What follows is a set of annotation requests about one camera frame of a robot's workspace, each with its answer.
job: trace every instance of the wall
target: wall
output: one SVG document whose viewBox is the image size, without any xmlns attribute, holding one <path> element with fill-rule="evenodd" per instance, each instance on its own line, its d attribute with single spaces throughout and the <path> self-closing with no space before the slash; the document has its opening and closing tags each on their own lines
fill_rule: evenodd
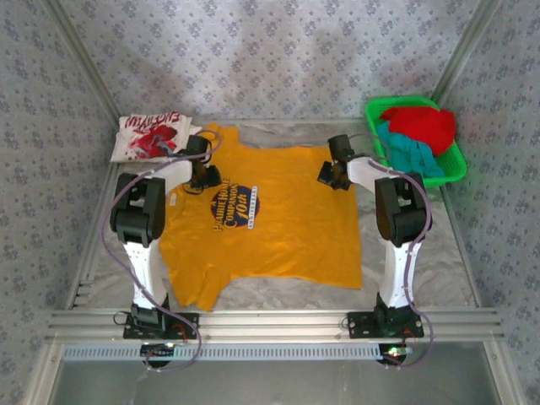
<svg viewBox="0 0 540 405">
<path fill-rule="evenodd" d="M 362 116 L 429 95 L 476 0 L 73 0 L 122 114 Z"/>
<path fill-rule="evenodd" d="M 503 2 L 445 107 L 469 163 L 450 187 L 483 303 L 498 307 L 531 403 L 540 403 L 540 5 Z"/>
<path fill-rule="evenodd" d="M 0 403 L 65 300 L 114 127 L 38 2 L 0 3 Z"/>
</svg>

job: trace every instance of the marble surface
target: marble surface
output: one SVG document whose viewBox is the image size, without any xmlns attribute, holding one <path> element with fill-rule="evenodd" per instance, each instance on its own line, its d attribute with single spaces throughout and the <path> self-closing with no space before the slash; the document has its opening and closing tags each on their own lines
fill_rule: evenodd
<svg viewBox="0 0 540 405">
<path fill-rule="evenodd" d="M 345 124 L 249 124 L 240 126 L 242 143 L 259 148 L 291 145 L 324 145 L 340 133 L 367 133 L 365 125 Z M 351 140 L 359 152 L 372 152 L 369 136 Z M 137 172 L 147 164 L 126 164 L 124 171 Z M 238 278 L 224 289 L 214 309 L 222 310 L 340 310 L 370 308 L 382 283 L 385 266 L 385 246 L 375 223 L 375 196 L 361 186 L 355 187 L 362 243 L 364 286 L 360 290 L 341 289 L 295 278 Z M 413 281 L 415 301 L 421 306 L 474 305 L 473 293 L 463 266 L 445 204 L 438 189 L 429 191 L 434 226 L 418 255 Z M 125 262 L 127 255 L 116 236 L 109 230 L 106 242 Z M 131 304 L 133 286 L 121 267 L 117 266 L 100 246 L 95 261 L 94 282 L 87 306 L 119 308 Z M 171 291 L 167 269 L 161 263 L 165 285 Z M 178 309 L 170 292 L 171 306 Z"/>
</svg>

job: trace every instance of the t-shirt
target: t-shirt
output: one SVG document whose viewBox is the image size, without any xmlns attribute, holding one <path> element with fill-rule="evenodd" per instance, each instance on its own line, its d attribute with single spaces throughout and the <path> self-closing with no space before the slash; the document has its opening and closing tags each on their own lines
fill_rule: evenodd
<svg viewBox="0 0 540 405">
<path fill-rule="evenodd" d="M 167 197 L 161 255 L 180 305 L 210 311 L 234 278 L 286 277 L 350 289 L 362 285 L 353 190 L 317 181 L 327 147 L 250 148 L 238 128 L 214 152 L 223 183 Z M 203 135 L 217 143 L 211 133 Z"/>
</svg>

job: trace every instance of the plastic basket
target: plastic basket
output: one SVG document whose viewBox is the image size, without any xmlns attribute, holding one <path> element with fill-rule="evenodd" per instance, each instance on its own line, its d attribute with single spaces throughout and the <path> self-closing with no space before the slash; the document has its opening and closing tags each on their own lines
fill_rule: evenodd
<svg viewBox="0 0 540 405">
<path fill-rule="evenodd" d="M 419 105 L 428 105 L 439 109 L 439 106 L 430 99 L 418 95 L 406 95 L 402 97 L 384 97 L 374 99 L 368 102 L 365 107 L 365 116 L 370 125 L 370 130 L 377 135 L 377 126 L 383 121 L 379 118 L 383 112 L 391 107 L 415 107 Z M 382 143 L 376 138 L 374 140 L 376 153 L 385 158 L 386 151 Z M 444 177 L 423 177 L 426 188 L 435 188 L 451 181 L 458 181 L 467 173 L 467 164 L 463 158 L 462 151 L 457 146 L 456 141 L 448 148 L 446 152 L 435 158 L 439 166 L 445 172 Z M 387 161 L 382 164 L 390 166 Z"/>
</svg>

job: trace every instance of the clothing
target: clothing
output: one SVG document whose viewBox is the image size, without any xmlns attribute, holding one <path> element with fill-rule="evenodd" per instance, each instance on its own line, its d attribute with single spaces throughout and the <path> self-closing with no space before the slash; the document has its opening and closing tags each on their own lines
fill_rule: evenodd
<svg viewBox="0 0 540 405">
<path fill-rule="evenodd" d="M 388 122 L 380 124 L 377 133 L 390 148 L 390 153 L 386 151 L 386 156 L 389 156 L 391 167 L 394 169 L 405 173 L 416 171 L 422 177 L 445 175 L 425 143 L 413 141 L 401 133 L 390 132 Z"/>
<path fill-rule="evenodd" d="M 211 160 L 223 184 L 200 195 L 174 189 L 160 239 L 179 303 L 210 311 L 229 281 L 250 276 L 359 289 L 354 192 L 317 181 L 328 148 L 249 148 L 235 127 L 208 129 L 223 137 Z"/>
<path fill-rule="evenodd" d="M 149 162 L 165 161 L 168 154 L 185 148 L 189 136 L 201 129 L 191 123 L 189 116 L 176 111 L 150 116 L 122 116 L 111 162 L 141 159 Z"/>
<path fill-rule="evenodd" d="M 427 144 L 434 156 L 446 152 L 456 136 L 456 120 L 448 110 L 429 106 L 393 107 L 381 115 L 381 120 L 390 122 L 390 132 Z"/>
</svg>

